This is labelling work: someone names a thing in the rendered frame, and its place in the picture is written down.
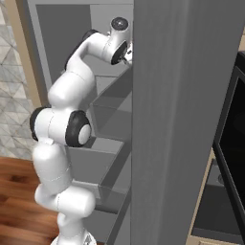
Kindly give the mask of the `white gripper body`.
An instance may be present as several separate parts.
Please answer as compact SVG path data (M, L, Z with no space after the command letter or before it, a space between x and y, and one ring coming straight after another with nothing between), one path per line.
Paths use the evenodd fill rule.
M132 44L129 45L124 57L126 59L126 64L131 66L132 65L132 59L133 59L133 45Z

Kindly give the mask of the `grey fridge door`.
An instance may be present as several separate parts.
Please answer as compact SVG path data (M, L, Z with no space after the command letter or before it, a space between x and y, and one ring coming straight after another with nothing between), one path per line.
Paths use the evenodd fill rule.
M245 0L135 0L131 245L186 245Z

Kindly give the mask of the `black glass oven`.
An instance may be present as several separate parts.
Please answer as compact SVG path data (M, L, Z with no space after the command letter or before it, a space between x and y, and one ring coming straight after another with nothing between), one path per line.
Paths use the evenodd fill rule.
M212 148L245 245L245 51L237 53Z

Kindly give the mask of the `beige side panel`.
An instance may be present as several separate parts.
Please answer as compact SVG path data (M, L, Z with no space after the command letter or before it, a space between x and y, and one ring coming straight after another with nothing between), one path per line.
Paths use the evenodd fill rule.
M28 47L30 40L25 36L26 29L24 27L24 15L21 13L20 8L18 7L17 0L6 0L6 7L26 81L29 87L29 94L32 99L33 106L39 107L42 105L42 98L40 97L39 89L36 83L32 52Z

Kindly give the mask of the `beige cabinet housing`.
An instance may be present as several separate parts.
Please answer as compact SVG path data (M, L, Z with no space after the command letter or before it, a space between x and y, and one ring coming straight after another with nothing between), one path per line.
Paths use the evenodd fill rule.
M195 215L193 217L192 227L190 228L190 238L189 238L189 241L187 242L187 245L244 245L244 243L242 243L242 244L231 243L231 242L227 242L227 241L214 240L214 239L200 237L200 236L196 236L196 235L191 234L193 224L195 221L195 217L196 217L196 214L198 212L198 208L199 208L200 201L202 198L203 190L204 190L204 187L205 187L205 184L206 184L206 181L208 179L208 175L209 175L209 172L211 169L212 159L216 160L213 148L212 148L211 158L208 161L208 169L207 169L207 173L205 174L205 177L204 177L204 183L202 184L202 190L200 191L199 200L198 200L197 207L196 207L196 212L195 212Z

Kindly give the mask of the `dark grey drawer front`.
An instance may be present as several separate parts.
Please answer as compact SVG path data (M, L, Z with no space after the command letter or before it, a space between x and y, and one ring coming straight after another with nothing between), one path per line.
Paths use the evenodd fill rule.
M215 159L206 181L192 235L242 244L242 236Z

